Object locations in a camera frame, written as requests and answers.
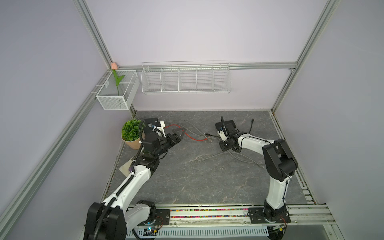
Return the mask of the small black network switch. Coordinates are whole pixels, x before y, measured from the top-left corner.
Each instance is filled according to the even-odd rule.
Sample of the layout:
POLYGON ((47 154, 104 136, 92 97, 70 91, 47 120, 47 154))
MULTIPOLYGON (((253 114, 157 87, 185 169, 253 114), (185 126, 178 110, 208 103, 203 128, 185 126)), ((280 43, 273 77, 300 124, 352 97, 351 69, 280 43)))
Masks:
POLYGON ((233 120, 215 123, 215 127, 218 132, 223 132, 226 136, 228 134, 232 136, 239 132, 233 120))

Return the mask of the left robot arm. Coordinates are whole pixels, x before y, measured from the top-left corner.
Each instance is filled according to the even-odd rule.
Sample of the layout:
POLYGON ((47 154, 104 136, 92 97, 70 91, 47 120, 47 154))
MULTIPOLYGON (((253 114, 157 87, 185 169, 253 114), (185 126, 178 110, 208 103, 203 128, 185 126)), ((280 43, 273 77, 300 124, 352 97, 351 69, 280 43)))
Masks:
POLYGON ((141 200, 132 209, 129 209, 129 205, 140 188, 153 176, 160 160, 186 134, 185 128, 174 129, 167 134, 165 127, 165 123, 157 118, 140 122, 141 145, 129 166, 129 175, 109 197, 90 206, 85 223, 85 240, 124 240, 128 233, 133 233, 138 239, 136 227, 156 221, 155 203, 141 200))

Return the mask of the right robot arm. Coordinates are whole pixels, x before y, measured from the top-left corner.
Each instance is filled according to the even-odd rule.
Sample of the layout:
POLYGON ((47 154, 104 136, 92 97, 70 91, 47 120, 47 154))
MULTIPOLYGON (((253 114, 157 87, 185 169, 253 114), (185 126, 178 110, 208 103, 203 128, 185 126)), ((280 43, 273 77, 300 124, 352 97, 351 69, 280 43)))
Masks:
POLYGON ((251 135, 249 132, 241 132, 234 121, 221 121, 215 123, 217 132, 221 138, 219 145, 223 152, 233 150, 237 153, 242 149, 248 149, 264 157, 265 166, 270 176, 269 192, 264 202, 264 208, 250 209, 249 216, 262 218, 267 223, 282 221, 287 224, 290 220, 289 207, 286 203, 286 195, 289 183, 298 168, 287 142, 283 139, 267 140, 251 135))

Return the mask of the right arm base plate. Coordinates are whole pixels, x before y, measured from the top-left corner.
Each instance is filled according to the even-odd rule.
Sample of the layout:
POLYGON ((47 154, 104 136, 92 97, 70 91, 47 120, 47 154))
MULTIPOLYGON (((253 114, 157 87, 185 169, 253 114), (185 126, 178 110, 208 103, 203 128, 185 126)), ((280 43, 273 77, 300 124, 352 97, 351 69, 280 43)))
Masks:
POLYGON ((267 207, 249 208, 247 216, 252 224, 288 224, 291 223, 291 218, 288 209, 283 206, 280 209, 274 210, 267 207))

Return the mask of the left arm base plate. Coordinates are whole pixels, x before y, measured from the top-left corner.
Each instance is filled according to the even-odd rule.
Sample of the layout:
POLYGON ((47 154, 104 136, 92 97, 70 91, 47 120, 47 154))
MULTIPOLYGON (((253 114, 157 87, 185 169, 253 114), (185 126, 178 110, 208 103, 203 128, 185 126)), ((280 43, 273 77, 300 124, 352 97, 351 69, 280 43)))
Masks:
POLYGON ((156 209, 154 214, 150 214, 148 220, 142 224, 146 226, 167 226, 170 224, 171 210, 170 209, 156 209))

